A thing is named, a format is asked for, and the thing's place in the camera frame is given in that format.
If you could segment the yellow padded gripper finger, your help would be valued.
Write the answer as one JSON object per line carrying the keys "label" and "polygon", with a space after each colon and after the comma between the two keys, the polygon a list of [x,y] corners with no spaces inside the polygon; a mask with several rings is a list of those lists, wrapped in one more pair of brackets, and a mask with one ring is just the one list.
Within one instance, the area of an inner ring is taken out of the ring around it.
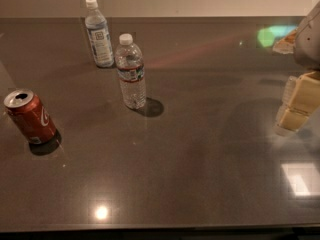
{"label": "yellow padded gripper finger", "polygon": [[320,72],[290,76],[285,85],[282,105],[276,115],[275,133],[280,136],[296,133],[319,107]]}

